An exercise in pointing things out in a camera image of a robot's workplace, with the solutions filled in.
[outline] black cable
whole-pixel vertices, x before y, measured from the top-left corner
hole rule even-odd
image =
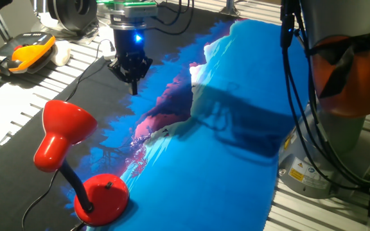
[[[98,30],[100,28],[100,25],[99,25],[98,21],[92,23],[91,25],[93,25],[93,29],[85,35],[81,35],[81,36],[76,35],[76,36],[68,36],[68,37],[55,37],[55,39],[57,39],[57,40],[80,40],[80,39],[92,37],[93,35],[95,35],[98,32]]]
[[[108,40],[109,42],[110,42],[110,44],[111,44],[111,47],[113,47],[113,45],[112,45],[112,42],[109,40],[109,39],[104,39],[104,40],[102,40],[99,44],[98,44],[98,48],[96,49],[96,57],[95,57],[95,61],[98,59],[98,53],[99,53],[99,50],[100,50],[100,46],[101,46],[101,43],[103,42],[103,41],[106,41],[106,40]],[[95,74],[95,73],[97,73],[98,71],[100,71],[101,69],[102,69],[102,67],[99,69],[99,70],[97,70],[97,71],[95,71],[95,72],[93,72],[92,74],[90,74],[90,75],[88,75],[88,76],[86,76],[84,79],[82,79],[82,76],[84,75],[84,73],[86,72],[86,70],[84,70],[83,72],[82,72],[82,74],[81,75],[79,75],[79,77],[78,77],[78,81],[77,81],[77,83],[76,83],[76,85],[75,85],[75,88],[73,89],[73,91],[72,91],[72,93],[68,96],[68,98],[65,100],[65,101],[68,101],[68,100],[70,100],[73,96],[74,96],[74,94],[75,94],[75,92],[76,92],[76,90],[77,90],[77,88],[78,88],[78,84],[81,82],[81,81],[83,81],[83,80],[86,80],[88,77],[90,77],[90,76],[92,76],[93,74]],[[54,173],[54,175],[52,176],[52,179],[51,179],[51,183],[49,184],[49,187],[48,187],[48,190],[42,195],[42,196],[40,196],[38,199],[36,199],[27,209],[26,209],[26,211],[25,211],[25,213],[24,213],[24,216],[22,217],[22,230],[23,231],[25,231],[25,219],[26,219],[26,216],[28,215],[28,213],[30,212],[30,210],[34,207],[34,206],[36,206],[47,194],[48,194],[48,192],[49,192],[49,190],[51,189],[51,187],[52,187],[52,184],[53,184],[53,182],[54,182],[54,179],[55,179],[55,177],[57,176],[57,174],[58,174],[58,170],[56,170],[55,171],[55,173]],[[79,224],[77,227],[75,227],[75,228],[73,228],[71,231],[79,231],[79,230],[81,230],[83,227],[85,226],[85,223],[81,223],[81,224]]]
[[[174,10],[174,9],[172,9],[172,8],[170,8],[169,6],[166,6],[166,5],[164,5],[164,4],[158,4],[157,3],[157,6],[158,7],[163,7],[163,8],[166,8],[166,9],[168,9],[169,11],[171,11],[171,12],[173,12],[173,13],[178,13],[179,11],[176,11],[176,10]],[[183,11],[183,12],[181,12],[181,13],[186,13],[186,12],[188,12],[188,10],[189,10],[189,5],[191,4],[191,1],[190,0],[188,0],[188,5],[186,6],[186,9]]]
[[[329,142],[325,142],[323,139],[322,139],[322,136],[321,136],[321,133],[318,129],[318,127],[316,126],[318,122],[318,119],[317,119],[317,116],[316,116],[316,97],[315,97],[315,89],[313,88],[313,79],[312,79],[312,68],[311,68],[311,65],[310,65],[310,57],[308,56],[308,39],[306,37],[306,34],[305,34],[305,30],[304,30],[304,25],[303,25],[303,21],[302,21],[302,18],[300,17],[301,15],[301,11],[300,11],[300,8],[297,8],[296,11],[295,11],[295,16],[297,18],[297,21],[298,21],[298,24],[299,24],[299,27],[300,27],[300,30],[303,34],[303,40],[304,40],[304,44],[305,44],[305,51],[306,51],[306,57],[308,59],[308,68],[309,68],[309,96],[310,96],[310,108],[311,108],[311,111],[312,111],[312,115],[314,117],[314,120],[315,120],[315,128],[317,130],[317,133],[318,133],[318,136],[319,136],[319,139],[320,139],[320,142],[322,144],[322,148],[327,151],[327,153],[333,153],[333,150],[330,146],[330,143]],[[295,96],[297,98],[297,101],[299,103],[299,106],[300,106],[300,109],[301,108],[301,104],[300,104],[300,101],[299,101],[299,96],[297,95],[297,92],[296,92],[296,89],[294,87],[294,82],[293,82],[293,78],[292,78],[292,73],[290,73],[290,68],[289,66],[287,65],[287,69],[288,69],[288,77],[290,78],[290,81],[293,85],[293,88],[294,88],[294,92],[295,92]],[[304,114],[302,113],[302,110],[301,110],[301,114],[304,118],[304,123],[305,123],[305,126],[307,127],[307,132],[309,133],[310,135],[310,138],[312,140],[312,142],[315,144],[315,147],[320,151],[320,153],[326,158],[326,160],[333,165],[333,167],[335,167],[335,169],[337,169],[339,171],[339,173],[341,173],[341,175],[346,179],[348,180],[349,182],[351,182],[352,184],[355,184],[355,185],[359,185],[359,186],[362,186],[362,187],[370,187],[370,182],[368,182],[367,180],[363,180],[362,178],[360,178],[359,176],[353,174],[351,171],[349,171],[343,164],[342,162],[338,159],[338,156],[336,154],[333,154],[333,156],[336,158],[336,161],[337,163],[340,165],[340,167],[338,165],[336,165],[335,163],[333,163],[333,160],[327,156],[327,155],[324,155],[324,153],[320,150],[320,148],[316,145],[314,139],[313,139],[313,135],[310,133],[309,129],[308,129],[308,126],[307,126],[307,121],[306,121],[306,118],[304,116]]]
[[[78,81],[76,82],[76,85],[75,85],[75,88],[73,89],[73,91],[70,93],[70,95],[68,96],[68,98],[66,98],[65,99],[65,101],[68,101],[68,100],[70,100],[73,96],[74,96],[74,94],[75,94],[75,92],[76,92],[76,90],[78,89],[78,85],[80,84],[80,82],[82,81],[82,76],[85,74],[85,72],[92,66],[92,64],[94,64],[95,63],[95,61],[98,59],[98,53],[100,52],[100,46],[101,46],[101,43],[103,42],[103,41],[109,41],[109,43],[110,43],[110,45],[111,45],[111,47],[113,47],[114,45],[112,45],[112,42],[109,40],[109,39],[104,39],[104,40],[102,40],[99,44],[98,44],[98,48],[96,48],[96,56],[95,56],[95,60],[94,60],[94,62],[93,63],[91,63],[91,64],[89,64],[89,66],[77,77],[78,78]],[[94,73],[92,73],[92,74],[90,74],[90,75],[88,75],[87,77],[85,77],[84,79],[87,79],[88,77],[91,77],[93,74],[95,74],[95,73],[97,73],[98,71],[100,71],[101,69],[99,69],[99,70],[97,70],[97,71],[95,71]]]
[[[359,190],[360,189],[359,187],[348,187],[348,186],[340,185],[337,182],[334,182],[333,180],[329,179],[327,176],[325,176],[322,173],[322,171],[317,167],[317,165],[313,161],[313,158],[311,157],[311,155],[308,151],[308,147],[306,147],[306,143],[305,143],[304,137],[302,135],[301,127],[299,126],[299,121],[298,121],[298,118],[296,116],[294,103],[292,101],[292,96],[291,96],[291,92],[290,92],[290,77],[289,77],[289,73],[287,72],[288,66],[289,66],[289,63],[288,63],[288,49],[287,48],[282,50],[282,55],[283,55],[283,66],[285,68],[286,91],[287,91],[287,94],[288,94],[289,106],[290,106],[290,109],[292,111],[292,116],[294,117],[294,122],[295,122],[295,125],[296,125],[296,128],[297,128],[296,130],[298,132],[299,140],[301,141],[301,144],[302,144],[302,147],[305,151],[306,156],[308,157],[309,161],[311,162],[313,168],[315,168],[316,172],[318,172],[329,183],[331,183],[331,184],[333,184],[337,187],[341,187],[343,189]]]
[[[180,31],[180,32],[168,32],[168,31],[161,30],[159,28],[147,28],[146,30],[157,30],[157,31],[160,31],[160,32],[162,32],[164,34],[167,34],[167,35],[181,35],[181,34],[183,34],[189,28],[189,26],[191,25],[192,18],[193,18],[194,5],[195,5],[194,3],[195,3],[195,0],[192,0],[191,16],[189,18],[189,21],[188,21],[186,27],[182,31]]]
[[[178,3],[178,12],[177,12],[177,16],[175,16],[175,18],[171,21],[171,22],[164,22],[160,19],[158,19],[158,17],[152,17],[152,19],[155,19],[157,20],[158,22],[162,23],[163,25],[165,26],[171,26],[173,25],[174,23],[176,23],[179,19],[179,16],[181,15],[181,8],[182,8],[182,0],[179,0],[179,3]]]
[[[49,190],[51,190],[52,183],[54,182],[55,177],[57,177],[57,174],[58,174],[58,170],[56,170],[55,173],[54,173],[54,175],[52,176],[51,183],[49,183],[48,190],[42,196],[38,197],[38,199],[36,199],[34,202],[32,202],[32,204],[26,209],[26,211],[24,213],[24,216],[22,217],[22,231],[25,231],[25,219],[26,219],[26,216],[28,215],[28,213],[30,212],[30,210],[34,206],[36,206],[38,204],[38,202],[40,202],[42,199],[44,199],[44,197],[49,193]]]
[[[301,11],[300,11],[300,8],[297,8],[296,11],[295,11],[295,16],[296,16],[296,19],[297,19],[297,22],[298,22],[298,25],[299,25],[299,29],[301,30],[301,33],[303,35],[303,40],[304,40],[304,44],[305,44],[305,53],[306,53],[306,57],[307,57],[307,60],[308,60],[308,68],[309,68],[309,81],[310,81],[310,91],[312,90],[312,95],[311,95],[311,92],[310,93],[310,107],[311,107],[311,111],[312,111],[312,115],[313,115],[313,118],[315,120],[315,125],[318,122],[318,118],[317,118],[317,114],[316,114],[316,97],[315,97],[315,89],[313,87],[313,78],[312,78],[312,67],[311,67],[311,63],[310,63],[310,57],[309,57],[309,43],[308,43],[308,37],[306,36],[306,32],[305,32],[305,28],[304,28],[304,23],[302,21],[302,17],[301,17]],[[332,161],[330,161],[330,163],[338,170],[340,170],[340,173],[342,173],[341,175],[342,176],[346,176],[348,175],[348,177],[345,177],[345,179],[347,179],[348,181],[350,182],[359,182],[358,185],[361,185],[361,186],[366,186],[366,187],[370,187],[370,183],[366,182],[366,181],[361,181],[359,178],[360,177],[355,177],[355,174],[352,173],[351,171],[349,171],[347,169],[347,167],[345,165],[343,165],[343,163],[339,160],[338,156],[336,154],[334,154],[334,150],[333,148],[331,147],[329,141],[324,141],[323,138],[322,138],[322,135],[319,131],[319,128],[316,127],[316,130],[317,130],[317,135],[319,137],[319,140],[322,144],[322,148],[324,148],[324,150],[329,154],[331,153],[331,155],[334,156],[334,160],[336,160],[337,162],[337,165],[332,163]],[[355,181],[351,181],[349,180],[349,177],[353,177],[355,179]]]
[[[71,231],[81,231],[82,228],[85,227],[86,225],[87,224],[85,224],[83,221],[81,221],[81,223],[77,227],[71,229]]]

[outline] red desk lamp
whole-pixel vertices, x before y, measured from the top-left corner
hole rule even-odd
[[[100,174],[84,184],[66,161],[69,148],[88,138],[96,129],[95,118],[71,103],[51,100],[42,115],[45,138],[33,161],[44,172],[59,170],[76,193],[76,215],[87,225],[98,227],[116,220],[125,210],[128,187],[119,177]]]

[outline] black cloth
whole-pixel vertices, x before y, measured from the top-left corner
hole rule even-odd
[[[169,20],[172,13],[161,9],[161,18]],[[199,35],[210,34],[210,28],[219,21],[233,21],[219,13],[195,9],[191,26],[180,36],[170,36],[158,31],[147,31],[145,36],[146,55],[154,59],[153,65],[162,65],[165,55],[176,58],[179,49],[193,44]],[[185,27],[188,17],[181,17],[174,27],[162,27],[154,21],[150,26],[158,26],[170,31],[179,31]],[[128,87],[119,81],[105,66],[105,60],[100,59],[86,72],[85,76],[101,69],[90,78],[84,80],[78,87],[76,94],[69,101],[90,112],[98,121],[100,128],[107,128],[107,118],[114,115],[129,115],[132,111],[121,100],[128,93]],[[56,99],[64,100],[75,87],[70,84]],[[24,128],[18,131],[5,145],[0,147],[0,230],[21,230],[21,218],[28,206],[46,191],[52,174],[39,171],[33,163],[40,142],[44,137],[42,129],[42,112],[31,119]],[[78,165],[78,160],[89,152],[88,139],[73,148],[67,156],[71,166]],[[79,220],[70,216],[73,209],[65,209],[68,201],[58,190],[64,185],[65,179],[58,175],[53,189],[28,215],[26,230],[70,230]]]

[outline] warning label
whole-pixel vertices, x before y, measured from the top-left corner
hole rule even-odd
[[[285,139],[285,145],[283,147],[284,150],[286,150],[290,144],[293,144],[296,140],[296,133],[295,133],[295,129],[294,128],[292,130],[292,132],[288,135],[288,137]]]
[[[331,171],[322,171],[322,173],[327,177],[332,175]],[[305,185],[317,189],[326,189],[329,185],[329,182],[321,177],[311,165],[299,160],[296,157],[292,167],[289,170],[289,175]]]

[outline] blue projected light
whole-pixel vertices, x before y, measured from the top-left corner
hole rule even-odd
[[[142,37],[139,36],[139,35],[135,35],[135,42],[138,43],[138,42],[141,42],[142,41]]]

